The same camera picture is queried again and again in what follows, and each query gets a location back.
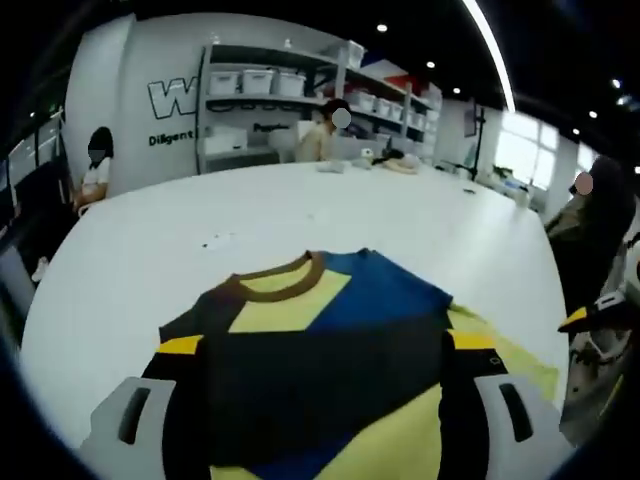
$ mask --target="woman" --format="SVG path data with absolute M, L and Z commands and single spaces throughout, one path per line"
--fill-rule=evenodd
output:
M 573 186 L 574 198 L 546 225 L 567 315 L 598 299 L 635 215 L 632 174 L 604 156 L 589 173 L 592 191 L 582 195 Z
M 73 195 L 73 211 L 103 200 L 109 185 L 109 166 L 113 158 L 113 137 L 107 127 L 100 127 L 89 140 L 89 170 L 82 179 L 82 187 Z
M 351 113 L 349 104 L 340 98 L 329 100 L 320 108 L 322 121 L 314 125 L 298 144 L 298 161 L 320 162 L 331 159 L 331 134 L 338 128 L 333 123 L 333 114 L 339 108 Z

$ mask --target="white table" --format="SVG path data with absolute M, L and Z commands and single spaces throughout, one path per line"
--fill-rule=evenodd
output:
M 477 191 L 476 195 L 463 188 Z M 211 250 L 215 234 L 235 240 Z M 305 249 L 377 249 L 454 295 L 560 370 L 564 301 L 538 216 L 429 167 L 318 173 L 275 165 L 177 180 L 92 207 L 53 258 L 31 306 L 21 366 L 45 417 L 72 447 L 92 410 L 140 375 L 158 327 L 233 272 L 286 263 Z

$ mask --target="wall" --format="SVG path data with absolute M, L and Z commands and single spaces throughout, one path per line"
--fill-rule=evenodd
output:
M 556 163 L 542 215 L 545 223 L 569 201 L 569 187 L 575 180 L 576 168 L 578 168 L 578 144 L 562 135 L 558 136 Z
M 474 143 L 477 144 L 478 135 L 470 138 L 464 137 L 464 113 L 470 106 L 470 103 L 458 100 L 444 100 L 442 102 L 435 149 L 436 160 L 463 163 L 469 154 L 469 149 Z M 490 171 L 498 148 L 502 112 L 485 107 L 485 118 L 478 169 Z
M 339 40 L 289 22 L 223 13 L 140 22 L 128 17 L 87 33 L 67 91 L 65 145 L 74 174 L 88 164 L 88 136 L 106 125 L 113 127 L 116 156 L 109 195 L 194 175 L 190 137 L 154 146 L 149 137 L 193 132 L 194 77 L 202 48 L 214 34 L 225 43 L 256 46 L 281 47 L 289 38 L 294 47 L 309 51 Z M 161 97 L 155 108 L 154 92 Z
M 67 86 L 63 129 L 74 183 L 89 166 L 87 145 L 98 127 L 109 127 L 119 143 L 118 83 L 134 22 L 135 17 L 130 15 L 102 25 L 85 34 L 78 47 Z

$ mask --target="storage bin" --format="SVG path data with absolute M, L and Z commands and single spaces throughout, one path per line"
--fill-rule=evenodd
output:
M 242 72 L 242 93 L 268 95 L 271 92 L 273 70 L 245 70 Z
M 398 105 L 397 103 L 391 104 L 391 118 L 395 121 L 399 122 L 402 118 L 402 111 L 404 107 L 402 105 Z
M 430 122 L 437 122 L 438 118 L 440 118 L 440 112 L 436 112 L 435 110 L 427 111 L 427 120 Z
M 391 116 L 391 102 L 386 98 L 376 98 L 375 109 L 381 117 Z
M 425 130 L 427 117 L 421 113 L 416 113 L 416 118 L 417 118 L 416 127 L 420 130 Z
M 418 114 L 413 110 L 409 110 L 409 126 L 418 128 Z
M 352 106 L 365 112 L 373 112 L 373 104 L 376 99 L 373 95 L 364 92 L 351 92 L 345 95 L 345 98 Z
M 362 64 L 362 59 L 364 58 L 365 50 L 362 45 L 358 45 L 352 40 L 334 43 L 333 45 L 330 45 L 329 47 L 322 50 L 320 53 L 322 55 L 326 55 L 328 57 L 339 60 L 341 50 L 346 51 L 347 66 L 356 70 L 359 69 L 360 65 Z
M 211 72 L 209 95 L 233 95 L 238 89 L 239 72 Z
M 301 97 L 304 92 L 304 75 L 278 72 L 273 78 L 273 94 L 283 97 Z

